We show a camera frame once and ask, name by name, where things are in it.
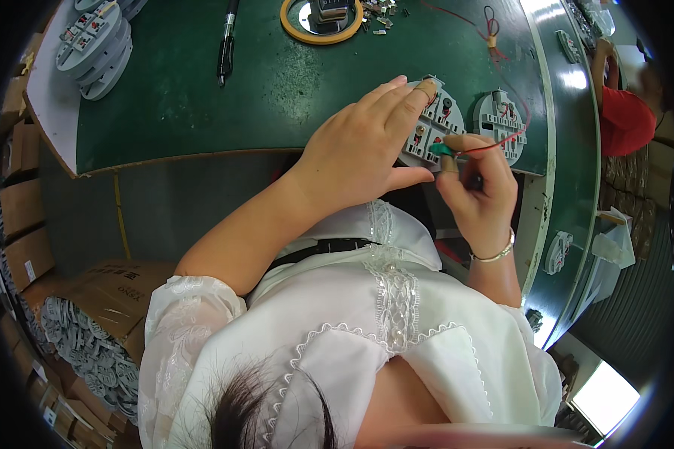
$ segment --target yellow cable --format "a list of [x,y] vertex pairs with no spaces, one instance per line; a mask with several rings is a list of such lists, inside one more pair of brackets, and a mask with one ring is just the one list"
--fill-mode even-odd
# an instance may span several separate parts
[[115,5],[117,5],[117,0],[111,1],[111,2],[108,4],[108,6],[105,6],[105,9],[101,9],[101,10],[100,10],[100,12],[98,13],[98,17],[102,17],[104,13],[110,11],[110,8],[112,8],[112,7],[115,6]]
[[130,255],[130,247],[127,245],[125,222],[122,219],[122,204],[120,203],[120,180],[118,178],[117,170],[115,170],[113,180],[115,182],[115,204],[117,205],[117,221],[120,223],[120,235],[122,235],[122,247],[125,248],[125,257],[127,259],[132,259],[132,256]]

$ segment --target green clip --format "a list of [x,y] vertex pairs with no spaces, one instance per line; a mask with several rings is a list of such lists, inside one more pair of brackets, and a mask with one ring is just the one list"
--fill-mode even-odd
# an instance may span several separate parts
[[443,144],[441,142],[438,144],[432,144],[429,147],[429,150],[435,155],[454,156],[452,149],[450,147],[447,147],[446,144]]

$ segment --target dark hair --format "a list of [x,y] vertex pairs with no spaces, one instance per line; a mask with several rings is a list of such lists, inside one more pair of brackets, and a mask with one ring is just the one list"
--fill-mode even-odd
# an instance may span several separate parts
[[[257,449],[265,442],[261,436],[260,410],[274,382],[268,387],[260,377],[263,364],[240,369],[237,374],[220,388],[221,395],[214,406],[206,408],[211,449]],[[303,373],[312,383],[322,404],[324,435],[321,449],[337,449],[332,417],[322,390]]]

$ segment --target pile of gray plastic parts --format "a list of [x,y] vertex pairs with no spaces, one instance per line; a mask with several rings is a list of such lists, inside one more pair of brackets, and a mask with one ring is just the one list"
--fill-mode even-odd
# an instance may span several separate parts
[[78,306],[57,296],[45,299],[40,320],[47,340],[90,391],[137,425],[139,369],[125,348]]
[[117,84],[130,60],[130,19],[147,0],[75,0],[81,14],[60,34],[57,69],[78,82],[88,100],[99,100]]

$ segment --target floor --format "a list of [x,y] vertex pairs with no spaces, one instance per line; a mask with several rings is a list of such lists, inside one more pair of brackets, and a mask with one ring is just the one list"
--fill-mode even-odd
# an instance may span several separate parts
[[[259,193],[284,154],[196,157],[120,169],[125,234],[133,259],[177,262],[210,228]],[[70,179],[40,152],[46,225],[57,271],[70,277],[125,258],[113,172]]]

